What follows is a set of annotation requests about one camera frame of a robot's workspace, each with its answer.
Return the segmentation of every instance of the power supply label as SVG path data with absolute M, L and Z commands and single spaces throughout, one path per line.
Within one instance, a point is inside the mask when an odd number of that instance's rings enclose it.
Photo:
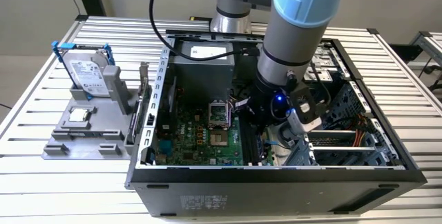
M 227 204 L 227 196 L 180 196 L 181 207 L 185 210 L 223 210 Z
M 92 96 L 109 96 L 99 65 L 92 61 L 69 61 L 79 87 Z
M 216 55 L 220 55 L 223 53 L 226 53 L 227 49 L 226 47 L 197 47 L 193 46 L 191 48 L 191 56 L 196 57 L 196 58 L 201 58 L 201 57 L 212 57 Z

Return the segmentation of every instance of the cable connector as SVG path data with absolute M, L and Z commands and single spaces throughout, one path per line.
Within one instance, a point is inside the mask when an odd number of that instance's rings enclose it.
M 240 53 L 246 56 L 259 56 L 260 52 L 259 52 L 259 49 L 256 47 L 252 47 L 252 48 L 243 48 L 240 50 Z

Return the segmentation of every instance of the open computer tower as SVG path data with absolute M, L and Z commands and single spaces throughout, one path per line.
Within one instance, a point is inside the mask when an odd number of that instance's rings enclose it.
M 184 54 L 260 46 L 260 35 L 167 31 Z M 335 39 L 323 39 L 304 83 L 331 102 L 322 125 L 294 135 L 286 123 L 255 135 L 236 115 L 258 56 L 189 61 L 164 48 L 127 187 L 152 216 L 359 214 L 426 182 Z

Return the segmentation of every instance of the aluminum workbench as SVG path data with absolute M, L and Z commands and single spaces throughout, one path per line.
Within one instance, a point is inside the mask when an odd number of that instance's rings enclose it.
M 419 32 L 410 44 L 418 45 L 435 62 L 442 65 L 442 33 Z
M 165 29 L 207 31 L 203 21 L 157 21 Z M 263 34 L 264 24 L 254 25 Z M 278 216 L 156 219 L 135 193 L 124 189 L 129 161 L 43 160 L 40 154 L 71 94 L 71 81 L 52 54 L 0 125 L 0 223 L 442 223 L 442 105 L 392 52 L 366 29 L 328 28 L 359 69 L 376 102 L 424 171 L 428 183 L 360 216 Z M 75 21 L 61 42 L 109 43 L 121 79 L 139 85 L 139 63 L 149 79 L 161 51 L 147 20 L 89 17 Z

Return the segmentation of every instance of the motherboard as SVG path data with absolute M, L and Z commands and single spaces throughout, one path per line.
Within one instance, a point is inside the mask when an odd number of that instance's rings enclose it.
M 231 117 L 230 127 L 213 125 L 213 121 L 228 120 L 223 104 L 218 103 L 212 109 L 177 108 L 176 131 L 169 139 L 159 140 L 155 160 L 159 165 L 243 165 L 238 117 Z

